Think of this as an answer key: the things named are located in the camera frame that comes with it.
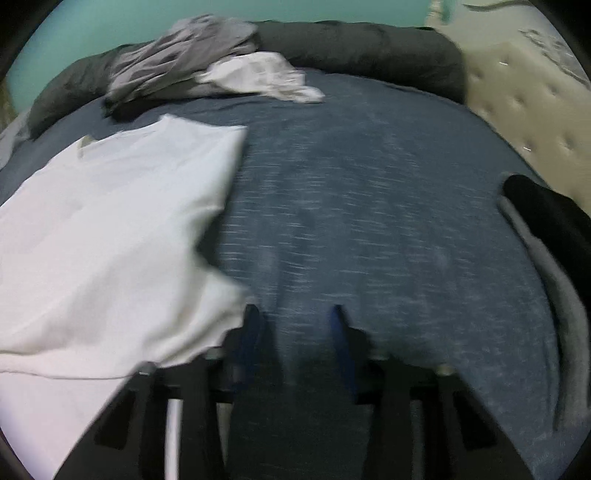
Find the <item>bed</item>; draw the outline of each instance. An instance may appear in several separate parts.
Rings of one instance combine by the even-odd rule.
[[[521,173],[590,211],[582,112],[591,94],[524,34],[475,45],[453,25],[435,26],[465,52],[467,107],[409,87],[306,70],[324,103],[198,99],[119,123],[104,118],[97,99],[23,143],[0,170],[4,203],[84,135],[99,140],[165,113],[248,126],[226,210],[198,246],[249,288],[272,326],[255,383],[232,413],[234,478],[360,477],[369,411],[350,404],[335,373],[326,321],[335,303],[404,361],[453,365],[536,479],[558,478],[591,430],[586,420],[553,431],[553,318],[538,274],[496,207],[503,175]],[[513,83],[494,70],[506,54],[510,61],[501,62],[521,67]],[[530,90],[519,90],[541,74],[560,92],[562,116],[541,114]],[[503,110],[502,83],[523,91],[517,104],[533,113],[524,105],[510,106],[523,114]],[[573,112],[582,121],[565,123]],[[563,144],[552,150],[546,132],[558,132]],[[2,432],[35,480],[52,478],[120,383],[0,374]]]

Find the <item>crumpled white cloth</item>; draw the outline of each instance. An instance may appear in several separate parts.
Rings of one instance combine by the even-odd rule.
[[[245,135],[164,115],[85,137],[27,180],[0,207],[0,372],[124,377],[240,326],[242,289],[194,246]]]
[[[318,88],[306,86],[304,72],[271,51],[225,57],[212,63],[204,73],[196,74],[195,80],[214,83],[228,92],[260,93],[298,103],[317,103],[324,99]]]

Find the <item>teal wall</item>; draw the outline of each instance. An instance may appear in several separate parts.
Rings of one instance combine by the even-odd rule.
[[[73,61],[158,37],[179,18],[214,13],[246,20],[422,25],[430,0],[63,0],[7,75],[17,111]]]

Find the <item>mattress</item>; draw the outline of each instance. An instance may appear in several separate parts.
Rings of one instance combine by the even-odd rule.
[[[455,366],[535,477],[558,478],[591,423],[552,431],[550,308],[495,204],[503,173],[534,174],[463,106],[345,75],[308,71],[307,83],[325,103],[199,99],[116,124],[96,100],[19,147],[0,170],[0,202],[83,135],[164,113],[247,125],[226,211],[197,246],[269,318],[256,379],[232,414],[232,477],[361,476],[369,410],[351,405],[337,375],[328,311],[340,303],[404,361]],[[51,478],[56,450],[65,455],[115,388],[0,374],[0,426],[36,480]]]

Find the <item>beige upholstered headboard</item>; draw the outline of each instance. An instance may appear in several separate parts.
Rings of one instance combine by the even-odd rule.
[[[591,84],[549,22],[524,3],[464,2],[443,25],[435,0],[427,22],[465,56],[468,107],[591,215]]]

